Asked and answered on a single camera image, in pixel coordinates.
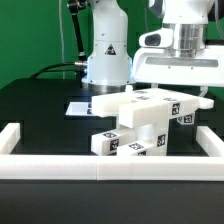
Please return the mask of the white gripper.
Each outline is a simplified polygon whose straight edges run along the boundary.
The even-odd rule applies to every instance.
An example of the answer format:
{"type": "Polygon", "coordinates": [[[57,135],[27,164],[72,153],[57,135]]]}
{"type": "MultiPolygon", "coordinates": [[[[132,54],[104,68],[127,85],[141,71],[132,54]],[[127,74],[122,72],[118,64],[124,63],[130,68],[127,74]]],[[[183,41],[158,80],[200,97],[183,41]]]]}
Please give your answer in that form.
{"type": "Polygon", "coordinates": [[[139,83],[224,87],[224,46],[208,45],[195,57],[171,57],[167,49],[140,48],[133,60],[133,78],[139,83]]]}

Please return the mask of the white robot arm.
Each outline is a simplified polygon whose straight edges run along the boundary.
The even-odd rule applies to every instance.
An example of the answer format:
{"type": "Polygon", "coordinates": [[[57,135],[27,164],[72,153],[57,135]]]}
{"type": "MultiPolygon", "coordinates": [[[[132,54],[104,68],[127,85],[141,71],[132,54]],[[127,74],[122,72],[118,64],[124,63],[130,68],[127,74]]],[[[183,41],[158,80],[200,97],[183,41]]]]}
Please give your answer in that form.
{"type": "Polygon", "coordinates": [[[218,0],[148,0],[162,27],[140,36],[140,49],[127,54],[126,13],[117,0],[89,0],[93,52],[82,83],[100,92],[128,84],[224,87],[224,46],[207,44],[205,29],[218,0]]]}

